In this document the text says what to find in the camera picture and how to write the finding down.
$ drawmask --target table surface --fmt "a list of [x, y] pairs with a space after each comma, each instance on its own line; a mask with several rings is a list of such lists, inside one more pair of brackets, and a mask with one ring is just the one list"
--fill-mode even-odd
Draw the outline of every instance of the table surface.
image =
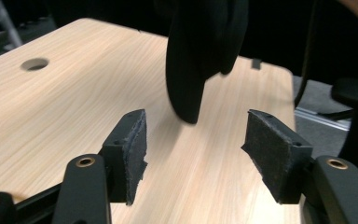
[[[294, 127], [292, 75], [238, 58], [208, 80], [196, 126], [173, 113], [165, 87], [167, 39], [89, 19], [0, 56], [0, 190], [16, 202], [62, 181], [72, 158], [97, 153], [120, 118], [144, 108], [149, 163], [133, 206], [114, 223], [299, 223], [274, 202], [241, 150], [247, 111]], [[48, 65], [30, 71], [27, 68]]]

